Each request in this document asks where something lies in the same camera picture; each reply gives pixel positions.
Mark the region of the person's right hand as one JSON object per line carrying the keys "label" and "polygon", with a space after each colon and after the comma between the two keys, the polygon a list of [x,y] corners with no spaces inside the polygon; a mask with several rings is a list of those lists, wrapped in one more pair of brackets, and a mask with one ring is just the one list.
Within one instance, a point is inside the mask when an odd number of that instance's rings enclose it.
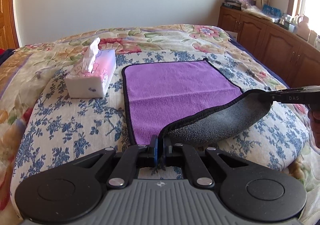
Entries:
{"label": "person's right hand", "polygon": [[320,148],[320,112],[309,110],[308,118],[310,119],[310,125],[315,139],[315,144],[317,148]]}

